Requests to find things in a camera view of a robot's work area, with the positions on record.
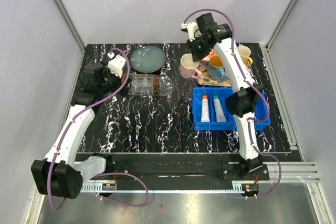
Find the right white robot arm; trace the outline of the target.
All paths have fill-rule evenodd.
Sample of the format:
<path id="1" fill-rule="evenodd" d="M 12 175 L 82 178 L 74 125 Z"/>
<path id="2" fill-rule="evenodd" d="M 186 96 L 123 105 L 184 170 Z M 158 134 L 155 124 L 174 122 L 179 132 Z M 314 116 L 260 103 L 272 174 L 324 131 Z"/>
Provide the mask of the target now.
<path id="1" fill-rule="evenodd" d="M 194 23 L 183 23 L 181 29 L 188 32 L 187 45 L 193 61 L 204 59 L 214 50 L 229 75 L 233 94 L 226 98 L 225 105 L 237 125 L 242 158 L 238 171 L 241 178 L 250 180 L 263 166 L 254 134 L 255 106 L 263 86 L 257 84 L 246 69 L 238 53 L 231 25 L 219 25 L 211 13 L 205 13 L 197 17 Z"/>

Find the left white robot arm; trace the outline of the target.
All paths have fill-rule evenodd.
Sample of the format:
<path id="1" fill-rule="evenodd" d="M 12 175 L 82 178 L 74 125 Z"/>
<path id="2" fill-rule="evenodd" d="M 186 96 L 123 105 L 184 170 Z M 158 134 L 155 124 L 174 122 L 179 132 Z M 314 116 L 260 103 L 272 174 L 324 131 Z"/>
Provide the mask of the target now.
<path id="1" fill-rule="evenodd" d="M 67 120 L 50 151 L 34 160 L 31 172 L 42 195 L 75 199 L 83 183 L 96 177 L 109 179 L 114 168 L 112 157 L 93 154 L 75 164 L 85 132 L 108 94 L 126 92 L 130 87 L 129 63 L 123 56 L 84 67 L 79 90 L 75 92 Z"/>

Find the clear acrylic tray wooden handles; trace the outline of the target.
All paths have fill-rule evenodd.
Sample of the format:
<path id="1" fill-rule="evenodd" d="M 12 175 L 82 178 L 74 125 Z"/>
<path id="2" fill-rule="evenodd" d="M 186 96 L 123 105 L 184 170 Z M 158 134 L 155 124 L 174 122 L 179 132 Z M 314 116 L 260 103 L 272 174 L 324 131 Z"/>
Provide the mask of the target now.
<path id="1" fill-rule="evenodd" d="M 174 91 L 174 83 L 169 77 L 154 74 L 131 73 L 126 85 L 118 93 L 121 96 L 165 96 Z"/>

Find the pink ceramic mug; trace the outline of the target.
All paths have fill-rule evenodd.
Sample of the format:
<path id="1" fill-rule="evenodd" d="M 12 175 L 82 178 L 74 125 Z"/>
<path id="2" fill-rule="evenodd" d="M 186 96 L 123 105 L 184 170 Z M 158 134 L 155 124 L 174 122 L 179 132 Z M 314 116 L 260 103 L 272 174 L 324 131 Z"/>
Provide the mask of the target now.
<path id="1" fill-rule="evenodd" d="M 184 54 L 181 57 L 180 74 L 184 79 L 199 79 L 201 75 L 199 66 L 199 61 L 193 61 L 192 54 Z"/>

